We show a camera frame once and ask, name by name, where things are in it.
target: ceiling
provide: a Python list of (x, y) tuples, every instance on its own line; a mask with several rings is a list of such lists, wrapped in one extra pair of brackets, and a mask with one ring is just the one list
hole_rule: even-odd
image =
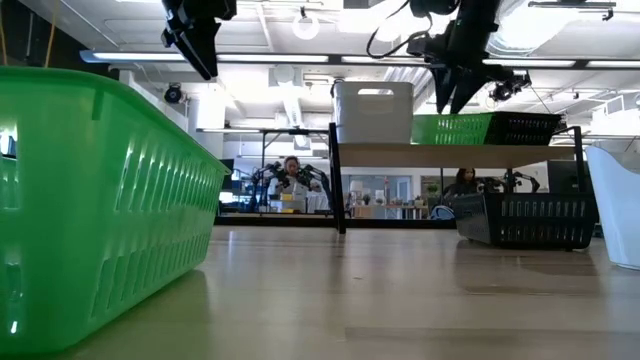
[[(40, 16), (51, 19), (54, 0), (21, 0)], [(60, 0), (59, 27), (85, 44), (100, 51), (170, 51), (160, 42), (164, 28), (164, 10), (159, 3), (119, 2), (116, 0)], [(523, 0), (504, 0), (503, 4), (516, 4)], [(371, 27), (389, 14), (402, 0), (386, 0), (385, 11), (372, 14), (370, 10), (342, 10), (342, 0), (307, 2), (307, 14), (319, 19), (319, 33), (312, 40), (294, 35), (292, 21), (299, 14), (300, 1), (274, 0), (263, 2), (238, 1), (239, 14), (223, 23), (216, 38), (220, 52), (278, 52), (315, 54), (364, 54)], [(530, 53), (537, 57), (612, 57), (640, 58), (640, 1), (618, 0), (620, 11), (608, 22), (602, 13), (574, 13), (571, 20), (557, 34), (545, 40)], [(388, 31), (410, 27), (410, 14), (387, 24)], [(544, 30), (544, 19), (529, 21), (523, 28), (510, 28), (510, 36), (522, 38), (532, 32)], [(345, 24), (353, 25), (360, 33), (344, 32)], [(373, 52), (383, 52), (394, 42), (374, 41)], [(228, 94), (228, 117), (273, 118), (283, 111), (282, 98), (268, 86), (269, 65), (220, 65), (220, 84)], [(381, 81), (389, 79), (392, 69), (367, 66), (300, 66), (304, 74), (325, 75), (347, 80)], [(193, 69), (187, 64), (145, 65), (137, 71), (136, 79), (151, 81), (165, 87), (169, 82), (183, 82), (184, 88), (197, 94), (207, 84), (197, 81)], [(534, 88), (500, 105), (487, 99), (487, 90), (481, 90), (465, 111), (487, 109), (568, 112), (576, 121), (590, 118), (590, 111), (601, 106), (602, 99), (617, 91), (640, 89), (640, 71), (571, 71), (536, 70), (531, 72)], [(330, 86), (312, 81), (300, 94), (304, 112), (331, 112)], [(418, 111), (434, 112), (433, 97)]]

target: cable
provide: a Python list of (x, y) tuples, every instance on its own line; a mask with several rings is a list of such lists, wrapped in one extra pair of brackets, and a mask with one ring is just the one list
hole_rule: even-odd
[(533, 93), (534, 93), (534, 94), (536, 94), (536, 97), (538, 98), (538, 100), (540, 100), (540, 103), (542, 104), (542, 106), (544, 106), (544, 108), (545, 108), (545, 109), (547, 109), (547, 112), (548, 112), (549, 114), (553, 114), (553, 113), (551, 112), (551, 110), (549, 110), (549, 108), (547, 107), (547, 104), (545, 104), (545, 103), (544, 103), (544, 101), (542, 100), (542, 98), (540, 97), (540, 95), (538, 95), (538, 92), (536, 91), (536, 89), (535, 89), (533, 86), (531, 86), (531, 90), (533, 90)]
[(53, 6), (53, 19), (51, 20), (51, 32), (49, 33), (49, 44), (47, 45), (47, 57), (44, 61), (45, 69), (49, 67), (49, 60), (51, 59), (51, 48), (53, 47), (53, 37), (56, 33), (56, 20), (58, 18), (58, 9), (60, 8), (60, 0), (56, 0)]
[(2, 45), (2, 63), (4, 66), (9, 65), (9, 59), (7, 57), (7, 43), (4, 36), (4, 23), (2, 22), (2, 0), (0, 0), (0, 45)]
[[(389, 18), (395, 16), (397, 13), (399, 13), (400, 11), (402, 11), (402, 9), (404, 9), (405, 7), (407, 7), (407, 5), (409, 5), (410, 0), (407, 0), (404, 2), (404, 4), (402, 4), (398, 10), (394, 11), (393, 13), (391, 13), (391, 15), (387, 16), (385, 18), (385, 21), (388, 20)], [(412, 41), (416, 38), (419, 38), (421, 36), (427, 36), (429, 35), (429, 30), (431, 30), (431, 28), (433, 27), (433, 18), (431, 17), (431, 14), (427, 14), (427, 19), (429, 19), (429, 28), (425, 31), (418, 31), (417, 33), (411, 34), (411, 36), (409, 36), (407, 38), (407, 40), (401, 42), (398, 46), (394, 47), (393, 49), (387, 51), (386, 53), (382, 54), (382, 55), (376, 55), (376, 54), (372, 54), (371, 53), (371, 44), (373, 44), (373, 39), (375, 39), (376, 35), (378, 34), (378, 31), (380, 30), (380, 26), (378, 26), (376, 28), (376, 30), (373, 32), (373, 34), (371, 34), (371, 37), (369, 38), (369, 41), (367, 41), (367, 55), (369, 55), (370, 58), (372, 59), (384, 59), (387, 56), (393, 55), (395, 54), (398, 50), (400, 50), (403, 46), (405, 46), (407, 43), (409, 43), (409, 41)]]

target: green basket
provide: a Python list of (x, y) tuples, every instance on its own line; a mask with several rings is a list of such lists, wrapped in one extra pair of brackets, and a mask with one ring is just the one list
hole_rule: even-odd
[(482, 145), (493, 114), (415, 115), (411, 141), (421, 145)]
[(132, 89), (0, 67), (0, 136), (0, 354), (66, 348), (205, 258), (229, 170)]

